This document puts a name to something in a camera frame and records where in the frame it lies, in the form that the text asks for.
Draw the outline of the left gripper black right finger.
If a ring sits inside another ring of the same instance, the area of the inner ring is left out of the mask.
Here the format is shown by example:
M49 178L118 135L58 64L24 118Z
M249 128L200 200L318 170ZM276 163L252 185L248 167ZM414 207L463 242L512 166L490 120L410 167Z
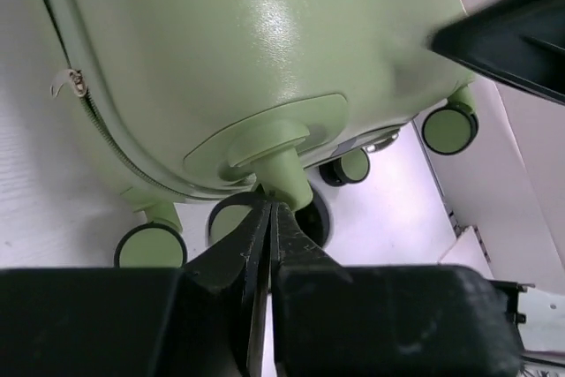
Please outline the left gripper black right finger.
M521 346L493 284L454 265L346 267L271 209L281 376L515 376Z

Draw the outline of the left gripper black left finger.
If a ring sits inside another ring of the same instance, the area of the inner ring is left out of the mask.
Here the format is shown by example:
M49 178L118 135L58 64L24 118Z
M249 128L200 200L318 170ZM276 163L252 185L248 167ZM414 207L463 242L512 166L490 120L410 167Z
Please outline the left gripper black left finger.
M181 268L1 274L4 376L258 376L270 205Z

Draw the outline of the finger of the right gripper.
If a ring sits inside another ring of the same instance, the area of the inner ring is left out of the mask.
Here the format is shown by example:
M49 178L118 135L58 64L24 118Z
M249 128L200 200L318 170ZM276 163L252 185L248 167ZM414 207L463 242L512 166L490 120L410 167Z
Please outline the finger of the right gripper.
M498 0L438 29L429 49L495 82L564 103L564 0Z

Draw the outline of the light green suitcase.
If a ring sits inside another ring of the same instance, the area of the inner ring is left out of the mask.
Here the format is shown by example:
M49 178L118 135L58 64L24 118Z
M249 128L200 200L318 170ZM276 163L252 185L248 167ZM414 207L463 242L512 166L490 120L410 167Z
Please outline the light green suitcase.
M307 171L363 181L367 148L425 115L440 155L478 134L472 76L428 48L461 0L31 0L50 94L145 224L118 267L186 263L180 202L260 191L307 214Z

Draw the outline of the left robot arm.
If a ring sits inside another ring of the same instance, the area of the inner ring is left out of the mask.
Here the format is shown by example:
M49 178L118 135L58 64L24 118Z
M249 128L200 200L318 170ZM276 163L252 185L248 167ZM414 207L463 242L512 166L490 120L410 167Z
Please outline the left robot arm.
M1 273L4 376L559 376L564 299L461 265L345 267L256 193L191 261Z

